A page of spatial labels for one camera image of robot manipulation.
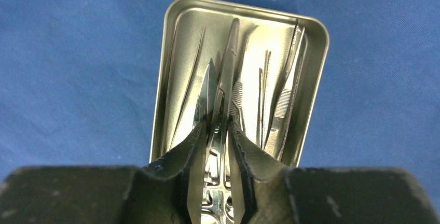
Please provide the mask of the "steel surgical scissors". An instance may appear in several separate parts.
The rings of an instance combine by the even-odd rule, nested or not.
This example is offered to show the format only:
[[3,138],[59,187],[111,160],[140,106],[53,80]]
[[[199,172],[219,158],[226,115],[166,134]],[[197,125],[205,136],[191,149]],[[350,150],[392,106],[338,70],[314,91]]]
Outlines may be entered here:
[[213,60],[210,60],[203,76],[196,103],[194,123],[206,120],[208,140],[207,161],[204,169],[204,189],[201,205],[201,223],[233,223],[233,205],[230,191],[229,159],[226,136],[222,137],[221,114],[214,118],[214,102],[217,93],[217,77]]

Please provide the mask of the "metal instrument tray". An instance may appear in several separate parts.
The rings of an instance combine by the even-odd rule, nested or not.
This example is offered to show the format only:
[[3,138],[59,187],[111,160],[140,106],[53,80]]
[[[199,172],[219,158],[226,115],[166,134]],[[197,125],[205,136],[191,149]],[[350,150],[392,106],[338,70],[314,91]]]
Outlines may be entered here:
[[169,150],[195,60],[204,74],[210,60],[219,64],[233,18],[240,20],[239,44],[252,27],[264,27],[257,47],[285,58],[293,27],[305,28],[305,53],[288,141],[282,162],[299,165],[330,44],[326,26],[316,18],[220,0],[175,0],[164,17],[158,89],[150,160]]

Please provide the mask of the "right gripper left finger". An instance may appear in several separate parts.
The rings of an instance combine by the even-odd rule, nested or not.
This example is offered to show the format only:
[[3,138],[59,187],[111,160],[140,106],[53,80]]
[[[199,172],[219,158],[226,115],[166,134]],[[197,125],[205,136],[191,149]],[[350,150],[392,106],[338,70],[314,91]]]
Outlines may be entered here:
[[28,166],[1,183],[1,223],[200,223],[206,122],[145,167]]

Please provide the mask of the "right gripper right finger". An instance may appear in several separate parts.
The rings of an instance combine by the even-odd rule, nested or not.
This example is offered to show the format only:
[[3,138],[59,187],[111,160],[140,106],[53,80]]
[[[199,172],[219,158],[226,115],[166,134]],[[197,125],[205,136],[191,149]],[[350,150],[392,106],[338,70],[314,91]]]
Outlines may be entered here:
[[397,167],[287,166],[228,124],[235,223],[439,223],[419,182]]

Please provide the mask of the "blue surgical drape cloth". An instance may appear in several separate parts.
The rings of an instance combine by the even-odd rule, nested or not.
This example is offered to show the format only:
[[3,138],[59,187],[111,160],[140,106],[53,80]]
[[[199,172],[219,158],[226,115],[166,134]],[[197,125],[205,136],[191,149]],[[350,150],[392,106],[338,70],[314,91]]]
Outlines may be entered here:
[[[174,0],[1,0],[1,177],[147,163]],[[324,23],[303,166],[410,170],[439,206],[439,0],[224,0]]]

